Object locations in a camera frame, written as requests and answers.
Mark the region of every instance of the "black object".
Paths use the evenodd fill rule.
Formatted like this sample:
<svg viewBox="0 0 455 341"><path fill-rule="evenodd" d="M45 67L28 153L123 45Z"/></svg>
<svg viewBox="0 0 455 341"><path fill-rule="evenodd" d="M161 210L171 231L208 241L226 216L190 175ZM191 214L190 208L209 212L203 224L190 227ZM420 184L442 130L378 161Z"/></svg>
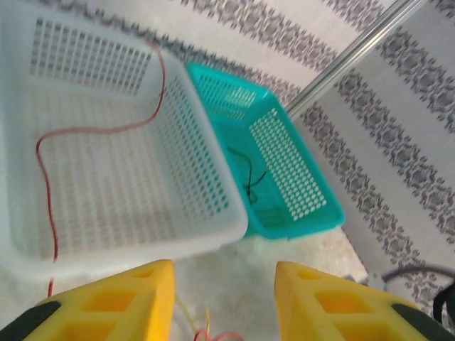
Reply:
<svg viewBox="0 0 455 341"><path fill-rule="evenodd" d="M455 282L438 293L433 300L433 318L442 323L442 306L444 303L447 305L447 313L452 320L455 318L454 305L455 305Z"/></svg>
<svg viewBox="0 0 455 341"><path fill-rule="evenodd" d="M455 330L455 290L450 291L446 299L447 315L449 316L449 323L453 330Z"/></svg>
<svg viewBox="0 0 455 341"><path fill-rule="evenodd" d="M0 330L0 341L22 341L61 307L60 302L46 302L28 309Z"/></svg>
<svg viewBox="0 0 455 341"><path fill-rule="evenodd" d="M399 303L392 304L392 308L429 341L455 341L455 335L422 311Z"/></svg>
<svg viewBox="0 0 455 341"><path fill-rule="evenodd" d="M248 184L244 184L243 185L243 188L247 191L247 196L248 196L248 200L250 201L250 204L255 204L257 202L257 195L252 191L252 188L256 185L258 185L262 179L266 176L267 174L267 170L264 170L263 174L259 177L259 179L257 179L255 182L252 182L252 175L253 175L253 164L250 160L250 158L248 157L248 155L245 155L244 153L240 152L240 151L237 151L235 150L234 148L230 148L228 147L227 148L231 153L237 155L237 156L240 156L241 158L244 158L248 164L250 165L250 170L248 172Z"/></svg>

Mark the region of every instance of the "cable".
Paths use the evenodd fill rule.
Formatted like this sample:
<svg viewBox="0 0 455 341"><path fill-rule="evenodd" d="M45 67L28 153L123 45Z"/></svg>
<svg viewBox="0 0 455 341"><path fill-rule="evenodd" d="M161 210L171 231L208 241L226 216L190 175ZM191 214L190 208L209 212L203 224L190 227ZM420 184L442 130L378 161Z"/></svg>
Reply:
<svg viewBox="0 0 455 341"><path fill-rule="evenodd" d="M43 159L41 158L41 144L46 139L49 139L50 137L62 136L62 135L67 135L67 134L109 135L109 134L122 133L124 131L136 129L141 126L145 126L148 123L150 123L151 121L153 121L154 118L156 117L156 115L159 113L159 110L161 109L161 105L163 104L164 88L166 85L166 66L164 65L164 58L163 58L163 55L161 54L161 51L159 50L159 48L148 41L146 43L151 48L153 48L156 51L156 53L158 54L159 63L161 66L161 73L162 73L161 92L159 95L158 105L156 106L154 113L148 119L146 119L145 121L141 121L141 122L137 122L137 123L133 123L133 124L127 124L124 126L118 126L115 128L96 128L96 127L91 127L91 126L80 126L80 127L66 128L66 129L56 129L56 130L49 131L48 133L42 135L42 137L40 137L38 142L36 143L36 158L38 159L41 173L43 174L43 177L44 177L45 188L46 188L46 193L47 193L47 198L48 198L47 201L48 201L49 224L50 224L50 229L52 230L53 244L54 244L54 252L53 252L54 253L54 255L53 255L54 263L58 259L58 235L57 235L57 229L55 228L55 220L54 220L54 216L53 216L52 191L50 188L50 179L49 179L48 172L46 170L46 166L43 162ZM52 278L49 281L48 297L52 296L53 285L54 285L54 280Z"/></svg>
<svg viewBox="0 0 455 341"><path fill-rule="evenodd" d="M243 337L234 333L234 332L224 332L223 334L218 335L214 339L211 339L207 330L199 330L194 336L193 341L200 341L199 337L205 336L205 341L222 341L222 340L233 340L233 341L245 341Z"/></svg>
<svg viewBox="0 0 455 341"><path fill-rule="evenodd" d="M259 177L259 179L257 179L255 182L252 183L252 173L253 173L253 165L252 165L252 162L250 160L250 158L248 157L248 155L234 149L234 148L231 148L231 147L228 147L227 148L231 153L237 155L237 156L240 156L241 158L245 159L248 164L250 165L250 170L249 170L249 174L248 174L248 184L244 184L243 185L243 188L247 191L247 196L248 196L248 200L250 201L250 204L255 204L257 202L257 195L256 193L254 193L252 191L251 188L253 188L254 186L258 185L262 179L264 179L264 177L266 176L267 174L267 169L264 170L263 174Z"/></svg>
<svg viewBox="0 0 455 341"><path fill-rule="evenodd" d="M176 296L176 303L180 307L180 309L183 311L183 314L185 315L186 319L190 323L191 329L195 333L194 335L194 341L200 341L199 337L204 336L205 341L222 341L222 340L234 340L234 341L244 341L243 337L240 335L234 333L234 332L224 332L221 335L218 335L215 339L210 338L210 313L208 312L208 308L205 308L205 320L207 321L207 325L205 329L197 330L196 328L196 323L194 319L191 317L191 314L189 313L188 308L186 305L183 303L183 301Z"/></svg>
<svg viewBox="0 0 455 341"><path fill-rule="evenodd" d="M196 334L198 332L198 328L196 327L196 323L194 322L194 319L191 317L191 314L188 311L186 305L183 304L182 300L178 296L176 296L176 303L180 307L180 309L183 311L183 314L185 315L186 319L190 323L191 329Z"/></svg>
<svg viewBox="0 0 455 341"><path fill-rule="evenodd" d="M391 280L400 277L411 272L434 272L439 275L443 275L452 279L455 279L455 271L445 266L440 265L417 265L417 266L406 266L404 268L398 268L386 272L382 275L382 279L385 283L390 282Z"/></svg>

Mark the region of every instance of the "patterned wall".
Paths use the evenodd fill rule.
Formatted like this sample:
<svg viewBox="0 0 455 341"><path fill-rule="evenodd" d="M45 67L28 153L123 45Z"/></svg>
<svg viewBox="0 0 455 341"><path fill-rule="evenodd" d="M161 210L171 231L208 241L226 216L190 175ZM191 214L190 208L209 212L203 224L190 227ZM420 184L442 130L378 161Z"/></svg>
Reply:
<svg viewBox="0 0 455 341"><path fill-rule="evenodd" d="M454 14L426 2L296 120L369 271L455 267ZM410 274L392 290L429 313L447 283Z"/></svg>
<svg viewBox="0 0 455 341"><path fill-rule="evenodd" d="M36 0L147 36L287 103L394 0Z"/></svg>

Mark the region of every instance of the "white plastic basket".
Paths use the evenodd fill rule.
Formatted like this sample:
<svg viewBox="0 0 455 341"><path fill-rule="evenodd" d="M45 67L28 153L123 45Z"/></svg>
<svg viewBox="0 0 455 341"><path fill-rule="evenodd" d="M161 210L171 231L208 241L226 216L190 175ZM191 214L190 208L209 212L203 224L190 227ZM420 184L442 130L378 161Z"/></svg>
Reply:
<svg viewBox="0 0 455 341"><path fill-rule="evenodd" d="M0 3L0 262L41 280L121 271L239 240L247 215L184 67L163 52L166 90L145 127L45 140L59 240L36 142L72 126L143 121L161 68L142 40L22 1Z"/></svg>

